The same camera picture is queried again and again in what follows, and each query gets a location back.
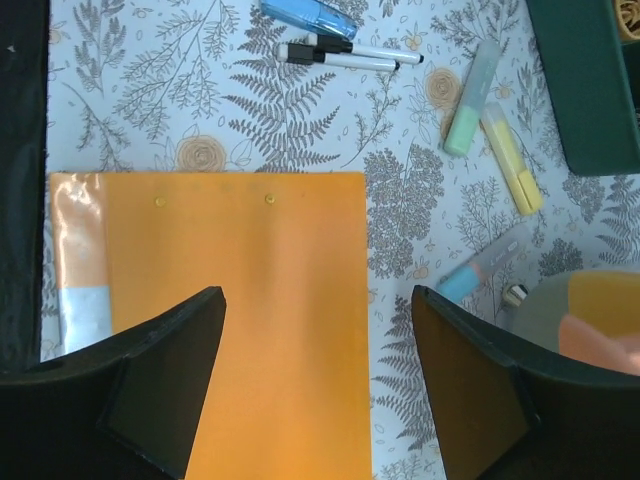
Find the orange drawer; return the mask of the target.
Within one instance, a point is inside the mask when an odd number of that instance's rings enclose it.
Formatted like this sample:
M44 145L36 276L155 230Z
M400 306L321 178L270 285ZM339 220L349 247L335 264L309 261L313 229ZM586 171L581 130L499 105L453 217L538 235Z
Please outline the orange drawer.
M637 376L639 275L614 270L571 274L558 350L573 360Z

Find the green highlighter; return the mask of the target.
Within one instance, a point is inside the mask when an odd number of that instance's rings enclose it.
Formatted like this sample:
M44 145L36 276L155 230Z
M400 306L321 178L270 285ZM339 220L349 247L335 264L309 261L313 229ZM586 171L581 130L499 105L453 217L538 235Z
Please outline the green highlighter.
M446 153L456 157L468 154L500 56L501 48L494 40L479 44L444 142Z

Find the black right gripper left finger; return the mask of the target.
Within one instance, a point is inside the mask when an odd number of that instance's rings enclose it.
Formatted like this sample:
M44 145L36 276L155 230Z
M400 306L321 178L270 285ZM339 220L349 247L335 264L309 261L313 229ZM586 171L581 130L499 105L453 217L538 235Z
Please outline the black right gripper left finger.
M4 479L182 479L226 312L207 287L165 313L1 376Z

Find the yellow highlighter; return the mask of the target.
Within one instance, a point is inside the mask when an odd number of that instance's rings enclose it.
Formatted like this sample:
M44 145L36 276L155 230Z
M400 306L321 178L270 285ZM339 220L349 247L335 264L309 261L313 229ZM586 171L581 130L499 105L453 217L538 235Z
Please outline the yellow highlighter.
M501 106L487 103L480 122L519 213L533 215L543 206L543 198Z

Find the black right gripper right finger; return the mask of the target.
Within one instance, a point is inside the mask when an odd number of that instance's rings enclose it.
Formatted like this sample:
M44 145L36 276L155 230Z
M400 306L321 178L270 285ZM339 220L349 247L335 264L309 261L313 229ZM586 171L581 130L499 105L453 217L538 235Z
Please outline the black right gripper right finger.
M568 359L417 286L411 320L449 479L636 479L639 379Z

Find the blue highlighter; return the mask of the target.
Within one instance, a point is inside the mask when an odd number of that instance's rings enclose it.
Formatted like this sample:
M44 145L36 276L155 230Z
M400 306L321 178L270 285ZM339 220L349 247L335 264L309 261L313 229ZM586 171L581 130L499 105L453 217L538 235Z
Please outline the blue highlighter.
M530 243L531 237L526 224L515 225L442 280L436 291L449 301L460 303L513 260Z

